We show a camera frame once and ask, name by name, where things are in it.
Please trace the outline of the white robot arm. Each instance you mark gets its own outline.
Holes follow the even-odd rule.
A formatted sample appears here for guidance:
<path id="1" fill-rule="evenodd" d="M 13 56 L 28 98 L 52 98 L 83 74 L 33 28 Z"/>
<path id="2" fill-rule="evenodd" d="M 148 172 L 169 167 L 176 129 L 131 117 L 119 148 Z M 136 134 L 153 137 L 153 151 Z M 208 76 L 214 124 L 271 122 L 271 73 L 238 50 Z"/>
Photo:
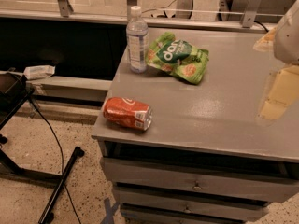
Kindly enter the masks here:
<path id="1" fill-rule="evenodd" d="M 285 64 L 270 74 L 258 113 L 260 119 L 277 120 L 299 99 L 299 0 L 253 48 L 272 51 L 274 57 Z"/>

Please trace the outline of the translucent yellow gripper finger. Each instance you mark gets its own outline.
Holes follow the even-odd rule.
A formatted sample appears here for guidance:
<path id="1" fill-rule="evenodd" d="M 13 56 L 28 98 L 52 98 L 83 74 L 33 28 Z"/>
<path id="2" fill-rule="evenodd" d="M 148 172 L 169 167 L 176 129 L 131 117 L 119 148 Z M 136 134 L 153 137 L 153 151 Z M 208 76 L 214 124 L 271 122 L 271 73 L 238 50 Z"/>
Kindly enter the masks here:
<path id="1" fill-rule="evenodd" d="M 258 116 L 277 120 L 299 99 L 299 66 L 287 64 L 270 76 Z"/>
<path id="2" fill-rule="evenodd" d="M 253 48 L 260 52 L 272 51 L 276 30 L 277 28 L 274 27 L 269 32 L 267 32 L 262 38 L 255 42 Z"/>

